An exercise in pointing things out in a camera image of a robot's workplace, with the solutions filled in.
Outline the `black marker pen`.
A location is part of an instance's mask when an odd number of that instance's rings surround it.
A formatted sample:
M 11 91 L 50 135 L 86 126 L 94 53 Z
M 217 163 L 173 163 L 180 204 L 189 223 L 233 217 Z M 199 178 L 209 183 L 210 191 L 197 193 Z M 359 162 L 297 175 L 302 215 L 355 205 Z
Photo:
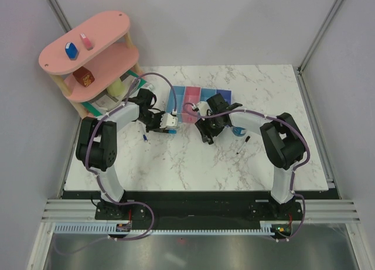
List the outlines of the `black marker pen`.
M 244 142 L 241 144 L 241 146 L 238 148 L 236 154 L 239 155 L 240 152 L 244 149 L 244 147 L 246 146 L 247 142 L 250 140 L 251 136 L 246 136 Z

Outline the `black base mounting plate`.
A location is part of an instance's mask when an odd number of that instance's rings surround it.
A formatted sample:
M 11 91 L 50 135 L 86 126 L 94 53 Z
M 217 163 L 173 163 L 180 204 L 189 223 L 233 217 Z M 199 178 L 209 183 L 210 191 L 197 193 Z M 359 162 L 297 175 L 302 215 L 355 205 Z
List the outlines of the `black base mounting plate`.
M 130 220 L 136 230 L 258 229 L 261 221 L 296 222 L 295 199 L 278 204 L 269 192 L 125 192 L 121 206 L 100 200 L 97 220 Z

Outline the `light blue middle bin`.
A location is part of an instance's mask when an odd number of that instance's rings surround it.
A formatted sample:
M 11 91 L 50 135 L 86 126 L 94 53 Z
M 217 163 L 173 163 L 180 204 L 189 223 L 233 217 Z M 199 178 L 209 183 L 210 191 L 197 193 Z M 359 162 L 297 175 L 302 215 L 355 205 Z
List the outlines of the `light blue middle bin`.
M 207 101 L 210 97 L 217 94 L 217 90 L 213 88 L 200 89 L 200 101 Z

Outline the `blue tape roll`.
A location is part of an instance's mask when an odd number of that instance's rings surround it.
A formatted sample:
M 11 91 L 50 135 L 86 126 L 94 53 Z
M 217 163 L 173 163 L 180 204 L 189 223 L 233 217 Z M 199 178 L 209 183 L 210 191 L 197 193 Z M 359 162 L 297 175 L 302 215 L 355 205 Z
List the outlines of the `blue tape roll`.
M 232 132 L 237 137 L 242 137 L 247 133 L 247 130 L 242 127 L 232 127 Z

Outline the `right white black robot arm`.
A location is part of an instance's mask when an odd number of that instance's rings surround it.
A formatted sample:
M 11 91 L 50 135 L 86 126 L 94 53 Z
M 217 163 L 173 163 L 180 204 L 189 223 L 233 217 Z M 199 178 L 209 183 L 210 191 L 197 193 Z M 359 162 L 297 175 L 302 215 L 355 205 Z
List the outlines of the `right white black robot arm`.
M 297 168 L 306 164 L 310 151 L 292 115 L 284 112 L 271 117 L 229 104 L 221 94 L 192 106 L 197 113 L 196 128 L 204 143 L 214 143 L 225 127 L 243 128 L 261 136 L 268 160 L 274 167 L 268 212 L 274 219 L 284 218 L 295 204 L 294 180 Z

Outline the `pink three-tier wooden shelf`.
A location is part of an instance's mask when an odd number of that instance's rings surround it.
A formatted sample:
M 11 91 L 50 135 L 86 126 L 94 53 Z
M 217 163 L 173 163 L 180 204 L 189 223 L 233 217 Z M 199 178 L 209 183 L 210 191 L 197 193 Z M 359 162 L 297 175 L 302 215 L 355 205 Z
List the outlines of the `pink three-tier wooden shelf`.
M 138 76 L 142 74 L 138 64 L 139 51 L 129 34 L 130 26 L 130 19 L 124 12 L 100 12 L 56 39 L 40 53 L 40 67 L 57 84 L 81 118 L 90 115 L 82 102 L 99 95 L 128 70 Z M 92 50 L 84 47 L 81 33 L 93 44 Z M 76 60 L 67 57 L 67 42 L 76 45 L 79 51 Z M 88 87 L 83 87 L 73 77 L 73 72 L 82 66 L 89 69 L 95 78 Z

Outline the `pale yellow cylinder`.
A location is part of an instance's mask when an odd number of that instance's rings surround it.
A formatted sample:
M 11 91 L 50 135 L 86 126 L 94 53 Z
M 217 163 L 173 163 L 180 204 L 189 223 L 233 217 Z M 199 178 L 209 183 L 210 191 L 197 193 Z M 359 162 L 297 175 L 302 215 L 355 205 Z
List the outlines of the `pale yellow cylinder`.
M 120 78 L 116 79 L 112 84 L 107 87 L 107 92 L 112 97 L 122 96 L 125 91 L 125 86 L 123 85 Z

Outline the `pink white eraser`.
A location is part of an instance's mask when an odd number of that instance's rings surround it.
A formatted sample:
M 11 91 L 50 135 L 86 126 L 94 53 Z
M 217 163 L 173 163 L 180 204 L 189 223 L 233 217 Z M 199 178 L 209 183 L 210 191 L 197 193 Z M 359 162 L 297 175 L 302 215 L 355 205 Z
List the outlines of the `pink white eraser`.
M 93 44 L 91 43 L 91 41 L 88 39 L 88 37 L 84 33 L 80 34 L 80 39 L 81 39 L 84 47 L 87 50 L 92 50 L 93 49 Z

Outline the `green spiral notebook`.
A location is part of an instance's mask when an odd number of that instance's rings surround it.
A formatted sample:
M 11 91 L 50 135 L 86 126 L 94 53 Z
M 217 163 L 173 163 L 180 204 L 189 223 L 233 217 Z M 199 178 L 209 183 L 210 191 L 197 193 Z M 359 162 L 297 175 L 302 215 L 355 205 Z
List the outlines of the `green spiral notebook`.
M 95 117 L 104 115 L 106 112 L 109 112 L 119 106 L 120 102 L 125 98 L 129 91 L 129 87 L 137 76 L 138 75 L 136 73 L 128 70 L 120 77 L 123 85 L 125 86 L 125 91 L 123 92 L 122 96 L 112 97 L 108 94 L 107 89 L 105 89 L 93 99 L 82 102 L 81 104 L 90 114 Z

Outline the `light blue bin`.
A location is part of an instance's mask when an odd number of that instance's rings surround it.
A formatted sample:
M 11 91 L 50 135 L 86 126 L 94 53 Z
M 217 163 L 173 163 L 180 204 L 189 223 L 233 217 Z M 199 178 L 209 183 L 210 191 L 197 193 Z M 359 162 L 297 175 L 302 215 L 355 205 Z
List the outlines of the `light blue bin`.
M 217 90 L 213 88 L 200 89 L 200 101 L 207 101 L 210 97 L 217 94 Z
M 173 86 L 176 96 L 174 97 L 173 91 L 169 91 L 168 102 L 166 104 L 165 111 L 171 113 L 175 109 L 176 104 L 176 116 L 178 123 L 182 123 L 182 104 L 185 96 L 185 86 Z

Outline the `light blue left bin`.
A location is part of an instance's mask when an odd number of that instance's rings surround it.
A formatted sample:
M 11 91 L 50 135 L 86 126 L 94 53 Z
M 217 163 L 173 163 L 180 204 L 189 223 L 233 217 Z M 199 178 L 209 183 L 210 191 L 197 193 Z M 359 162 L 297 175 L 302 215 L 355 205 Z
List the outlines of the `light blue left bin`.
M 182 123 L 182 104 L 185 96 L 185 86 L 173 86 L 176 96 L 174 97 L 173 91 L 169 91 L 168 102 L 166 104 L 165 111 L 171 113 L 175 109 L 176 104 L 176 116 L 178 123 Z

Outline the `red brown patterned box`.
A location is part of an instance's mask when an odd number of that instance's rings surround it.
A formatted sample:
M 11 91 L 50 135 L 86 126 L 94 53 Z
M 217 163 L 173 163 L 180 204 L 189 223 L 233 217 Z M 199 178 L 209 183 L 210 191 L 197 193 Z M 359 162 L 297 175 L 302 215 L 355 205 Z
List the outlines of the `red brown patterned box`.
M 85 68 L 84 66 L 74 71 L 73 77 L 83 87 L 88 87 L 90 84 L 92 84 L 95 81 L 95 78 L 92 72 L 89 69 Z

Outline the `purple blue bin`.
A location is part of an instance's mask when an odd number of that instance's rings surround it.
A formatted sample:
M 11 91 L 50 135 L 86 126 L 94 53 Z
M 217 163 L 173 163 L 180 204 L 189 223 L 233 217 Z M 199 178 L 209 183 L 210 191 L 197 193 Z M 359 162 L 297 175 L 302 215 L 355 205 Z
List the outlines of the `purple blue bin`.
M 222 90 L 222 89 L 217 89 L 216 90 L 217 94 L 221 94 L 223 99 L 230 105 L 231 104 L 231 98 L 232 98 L 232 92 L 231 90 Z

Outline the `pink bin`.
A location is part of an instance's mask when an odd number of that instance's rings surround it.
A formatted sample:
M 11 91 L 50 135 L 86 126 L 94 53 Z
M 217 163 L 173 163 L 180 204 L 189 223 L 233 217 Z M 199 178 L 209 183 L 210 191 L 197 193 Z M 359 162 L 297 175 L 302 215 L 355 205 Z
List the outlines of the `pink bin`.
M 192 106 L 188 104 L 187 106 L 184 107 L 186 103 L 192 103 L 192 104 L 197 104 L 200 101 L 200 87 L 193 87 L 193 86 L 187 86 L 185 88 L 185 95 L 182 103 L 182 122 L 187 123 L 187 124 L 194 124 L 197 121 L 197 118 L 189 115 L 186 111 L 185 108 L 193 112 Z

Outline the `blue white eraser block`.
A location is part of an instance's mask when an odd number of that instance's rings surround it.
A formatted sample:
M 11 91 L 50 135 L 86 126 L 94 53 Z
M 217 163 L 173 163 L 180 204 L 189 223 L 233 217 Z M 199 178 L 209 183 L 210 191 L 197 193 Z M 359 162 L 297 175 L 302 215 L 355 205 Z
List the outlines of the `blue white eraser block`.
M 76 45 L 72 42 L 67 42 L 66 45 L 65 45 L 65 52 L 67 54 L 67 57 L 70 59 L 70 60 L 76 60 L 78 55 L 79 55 L 79 51 L 78 49 L 76 48 Z

